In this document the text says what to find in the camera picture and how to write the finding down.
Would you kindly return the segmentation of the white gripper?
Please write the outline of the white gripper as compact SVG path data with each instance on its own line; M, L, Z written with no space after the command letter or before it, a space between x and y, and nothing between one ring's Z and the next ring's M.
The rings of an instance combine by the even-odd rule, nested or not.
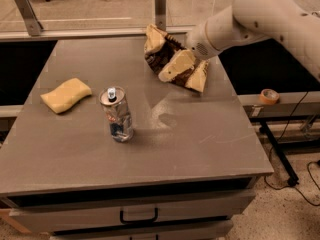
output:
M207 79L207 70L209 65L209 61L207 59L218 56L220 51L209 42L206 34L205 23L201 23L194 27L186 34L185 46L189 50L179 50L176 52L158 74L158 78L162 82L171 82L177 75L190 69L196 61L195 57L197 57L202 61L188 78L185 83L185 87L202 93Z

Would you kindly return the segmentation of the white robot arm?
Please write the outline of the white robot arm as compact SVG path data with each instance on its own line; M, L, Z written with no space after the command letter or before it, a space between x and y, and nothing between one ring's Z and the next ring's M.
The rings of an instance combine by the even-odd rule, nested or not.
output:
M314 77L320 76L320 19L294 0L233 0L187 34L186 48L174 55L158 74L170 82L195 62L234 47L272 38Z

